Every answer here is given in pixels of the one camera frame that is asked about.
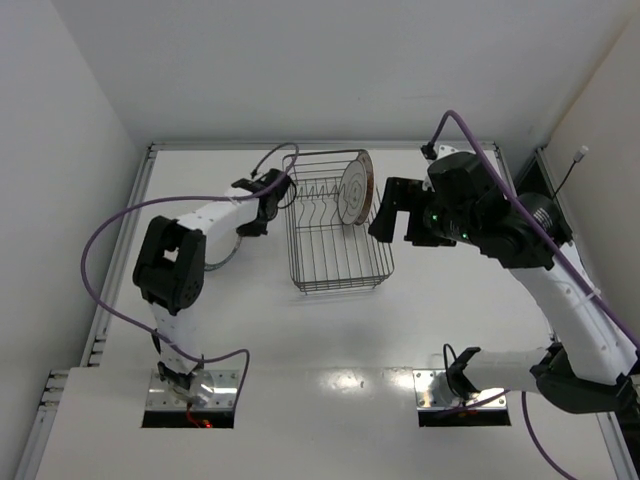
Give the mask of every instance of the metal bracket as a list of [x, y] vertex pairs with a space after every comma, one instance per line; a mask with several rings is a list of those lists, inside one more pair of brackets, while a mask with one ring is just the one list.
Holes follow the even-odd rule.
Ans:
[[38, 412], [36, 413], [36, 419], [31, 427], [29, 439], [22, 452], [22, 458], [14, 477], [15, 480], [33, 480], [36, 478], [68, 377], [68, 370], [52, 370], [49, 372], [49, 377], [40, 399], [40, 405], [38, 406]]
[[[230, 412], [236, 402], [240, 371], [238, 370], [206, 370], [214, 381], [213, 396], [204, 406], [193, 407], [194, 412]], [[145, 410], [147, 412], [184, 412], [186, 401], [177, 395], [171, 386], [162, 381], [154, 372], [149, 382], [149, 393]]]
[[[439, 373], [444, 372], [443, 369], [424, 369], [424, 370], [414, 370], [413, 371], [413, 379], [416, 385], [416, 407], [419, 411], [442, 411], [448, 408], [456, 407], [457, 405], [437, 405], [433, 400], [433, 395], [431, 394], [431, 388], [433, 385], [433, 381]], [[473, 406], [474, 404], [481, 402], [489, 397], [493, 397], [494, 395], [498, 395], [499, 393], [504, 392], [503, 388], [490, 388], [487, 390], [483, 390], [478, 393], [472, 400], [467, 402], [468, 406]], [[502, 410], [507, 411], [507, 399], [505, 396], [502, 396], [496, 399], [493, 402], [487, 403], [486, 405], [481, 405], [477, 408], [478, 411], [496, 411]]]

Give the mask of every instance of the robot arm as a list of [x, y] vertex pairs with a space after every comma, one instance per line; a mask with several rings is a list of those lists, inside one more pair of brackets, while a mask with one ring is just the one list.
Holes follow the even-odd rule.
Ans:
[[[429, 182], [389, 178], [369, 233], [391, 242], [397, 212], [408, 211], [404, 239], [414, 246], [463, 242], [479, 247], [531, 293], [562, 341], [528, 352], [468, 348], [439, 379], [440, 400], [466, 400], [475, 392], [501, 387], [540, 393], [572, 413], [623, 410], [636, 402], [629, 378], [638, 362], [635, 347], [584, 298], [544, 242], [512, 210], [477, 156], [449, 155], [429, 166], [428, 177]], [[557, 206], [538, 194], [519, 199], [579, 265], [568, 248], [568, 229]]]
[[[256, 193], [281, 175], [271, 169], [258, 180], [242, 179], [225, 192], [226, 197]], [[133, 273], [133, 282], [149, 302], [157, 330], [180, 350], [198, 356], [197, 318], [193, 304], [204, 285], [206, 245], [235, 230], [239, 236], [267, 234], [267, 223], [277, 214], [278, 202], [291, 180], [286, 177], [264, 197], [244, 201], [212, 202], [175, 219], [155, 217], [149, 223]], [[207, 380], [199, 378], [201, 365], [172, 348], [154, 344], [160, 354], [158, 371], [176, 392], [197, 403]]]

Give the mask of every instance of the purple cable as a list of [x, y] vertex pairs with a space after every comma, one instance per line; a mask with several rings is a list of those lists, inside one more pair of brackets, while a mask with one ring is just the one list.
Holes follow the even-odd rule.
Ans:
[[273, 189], [275, 189], [278, 186], [278, 184], [280, 182], [282, 182], [282, 180], [284, 180], [284, 178], [287, 176], [287, 174], [294, 167], [294, 165], [295, 165], [295, 163], [296, 163], [296, 161], [298, 159], [298, 154], [300, 153], [300, 147], [298, 147], [298, 145], [295, 144], [295, 143], [290, 143], [290, 142], [281, 143], [280, 145], [278, 145], [277, 147], [272, 149], [269, 153], [267, 153], [264, 157], [262, 157], [262, 159], [258, 163], [258, 165], [261, 165], [271, 155], [273, 155], [275, 152], [277, 152], [278, 150], [280, 150], [280, 149], [282, 149], [284, 147], [287, 147], [287, 146], [291, 146], [295, 150], [295, 152], [293, 154], [293, 158], [291, 159], [291, 163], [284, 169], [284, 171], [280, 174], [280, 176], [278, 176], [278, 178], [271, 185], [269, 185], [268, 187], [260, 190], [259, 192], [252, 193], [251, 195], [241, 196], [241, 197], [216, 197], [216, 196], [206, 196], [206, 195], [186, 195], [186, 196], [178, 196], [178, 197], [162, 197], [162, 198], [155, 198], [153, 200], [147, 200], [146, 202], [141, 202], [141, 203], [138, 203], [138, 204], [135, 204], [135, 205], [131, 205], [131, 206], [129, 206], [129, 207], [127, 207], [127, 208], [125, 208], [125, 209], [113, 214], [111, 217], [106, 219], [96, 229], [95, 232], [93, 232], [91, 237], [89, 237], [89, 240], [87, 240], [87, 243], [84, 246], [84, 249], [82, 250], [82, 258], [80, 259], [80, 274], [82, 276], [82, 283], [84, 284], [84, 288], [87, 290], [87, 292], [89, 293], [91, 298], [93, 298], [93, 300], [96, 302], [96, 304], [98, 304], [98, 306], [102, 307], [104, 310], [109, 312], [111, 315], [113, 315], [115, 317], [118, 317], [118, 318], [124, 320], [125, 322], [128, 322], [131, 325], [134, 325], [134, 326], [144, 330], [147, 333], [150, 333], [151, 335], [153, 335], [154, 337], [158, 338], [163, 343], [167, 344], [170, 348], [172, 348], [174, 351], [176, 351], [179, 355], [183, 356], [187, 360], [191, 360], [192, 362], [198, 362], [198, 363], [217, 363], [217, 362], [221, 362], [223, 360], [227, 360], [228, 358], [235, 357], [236, 355], [240, 355], [240, 354], [244, 354], [246, 356], [244, 369], [242, 371], [242, 378], [240, 379], [240, 383], [238, 384], [238, 392], [236, 394], [236, 401], [235, 401], [235, 403], [233, 405], [233, 413], [234, 414], [235, 414], [235, 411], [236, 411], [236, 407], [238, 406], [238, 400], [240, 400], [240, 393], [242, 392], [242, 388], [244, 387], [244, 382], [245, 382], [245, 379], [247, 377], [247, 372], [249, 370], [249, 363], [251, 361], [251, 354], [249, 353], [249, 350], [247, 350], [246, 348], [241, 348], [241, 349], [235, 350], [235, 351], [233, 351], [231, 353], [227, 353], [226, 355], [221, 355], [219, 357], [212, 357], [212, 358], [196, 357], [196, 356], [193, 356], [193, 355], [189, 354], [188, 352], [185, 352], [185, 351], [181, 350], [179, 347], [177, 347], [176, 345], [171, 343], [171, 340], [169, 340], [169, 338], [167, 338], [163, 334], [161, 334], [159, 332], [156, 332], [154, 329], [152, 329], [151, 327], [148, 327], [144, 323], [139, 322], [138, 320], [136, 320], [134, 318], [131, 318], [128, 315], [125, 315], [124, 313], [119, 312], [118, 310], [116, 310], [115, 308], [111, 307], [106, 302], [104, 302], [100, 298], [100, 294], [95, 291], [95, 289], [91, 286], [91, 283], [89, 282], [89, 276], [87, 274], [87, 258], [89, 256], [89, 251], [91, 250], [91, 246], [94, 244], [96, 239], [100, 236], [100, 234], [109, 225], [111, 225], [116, 220], [124, 217], [125, 215], [127, 215], [127, 214], [129, 214], [131, 212], [134, 212], [136, 210], [140, 210], [143, 207], [147, 207], [149, 205], [157, 205], [157, 204], [160, 204], [160, 203], [184, 202], [184, 201], [192, 201], [192, 200], [209, 201], [209, 202], [230, 202], [230, 201], [234, 201], [235, 202], [235, 201], [251, 200], [253, 198], [259, 198], [259, 197], [262, 197], [264, 195], [267, 195]]
[[529, 417], [529, 407], [527, 405], [527, 392], [522, 392], [522, 416], [524, 417], [524, 424], [527, 427], [527, 431], [529, 432], [529, 436], [531, 437], [531, 440], [533, 441], [533, 444], [538, 449], [538, 452], [540, 452], [540, 455], [542, 455], [542, 458], [544, 458], [547, 461], [547, 463], [549, 465], [551, 465], [551, 467], [556, 472], [558, 472], [560, 475], [562, 475], [567, 480], [578, 480], [576, 477], [574, 477], [574, 476], [570, 475], [569, 473], [565, 472], [560, 467], [560, 465], [558, 465], [556, 462], [553, 461], [553, 459], [547, 454], [545, 449], [542, 448], [542, 445], [540, 444], [540, 441], [538, 440], [538, 437], [536, 436], [536, 433], [533, 431], [533, 427], [531, 426], [531, 418]]
[[635, 333], [628, 326], [626, 326], [624, 322], [622, 322], [622, 320], [618, 318], [618, 316], [613, 312], [613, 310], [611, 310], [611, 308], [609, 308], [609, 306], [605, 303], [605, 301], [602, 300], [598, 295], [594, 293], [593, 289], [582, 278], [582, 275], [580, 275], [580, 273], [571, 264], [569, 259], [565, 257], [564, 254], [560, 251], [560, 249], [555, 244], [553, 239], [549, 235], [547, 235], [547, 232], [544, 231], [544, 229], [540, 226], [540, 224], [538, 224], [536, 219], [533, 218], [533, 216], [531, 216], [531, 214], [527, 211], [524, 205], [520, 203], [518, 198], [511, 192], [511, 190], [509, 190], [509, 187], [507, 187], [507, 185], [502, 181], [502, 178], [500, 178], [500, 175], [498, 175], [498, 173], [493, 169], [491, 162], [489, 162], [489, 159], [485, 155], [484, 150], [480, 145], [480, 142], [478, 142], [478, 140], [475, 138], [475, 136], [473, 135], [473, 133], [471, 132], [471, 130], [469, 129], [465, 121], [462, 119], [460, 114], [458, 114], [454, 110], [447, 110], [445, 114], [442, 116], [442, 120], [440, 120], [440, 125], [438, 125], [436, 133], [434, 133], [430, 143], [435, 146], [436, 140], [440, 136], [440, 133], [442, 133], [442, 129], [444, 128], [444, 125], [447, 122], [447, 119], [449, 117], [453, 118], [455, 122], [458, 124], [458, 126], [460, 127], [460, 130], [462, 131], [466, 139], [469, 141], [471, 148], [473, 148], [473, 150], [476, 152], [476, 155], [478, 155], [478, 158], [480, 158], [480, 161], [484, 165], [484, 168], [487, 170], [487, 172], [489, 172], [489, 175], [491, 176], [493, 181], [496, 182], [496, 184], [498, 185], [498, 187], [500, 188], [504, 196], [507, 198], [507, 200], [509, 200], [509, 203], [513, 205], [513, 207], [518, 211], [518, 213], [520, 213], [520, 215], [522, 215], [522, 217], [529, 224], [529, 226], [547, 244], [547, 246], [551, 249], [551, 251], [554, 253], [556, 258], [558, 259], [558, 262], [560, 263], [560, 265], [562, 265], [562, 267], [567, 271], [567, 273], [571, 275], [571, 277], [573, 277], [573, 279], [580, 286], [580, 288], [582, 289], [585, 295], [593, 295], [593, 298], [592, 298], [593, 302], [595, 302], [595, 304], [598, 305], [598, 307], [600, 307], [600, 309], [608, 315], [611, 321], [629, 338], [629, 340], [631, 340], [631, 342], [638, 349], [640, 349], [640, 339], [638, 339]]

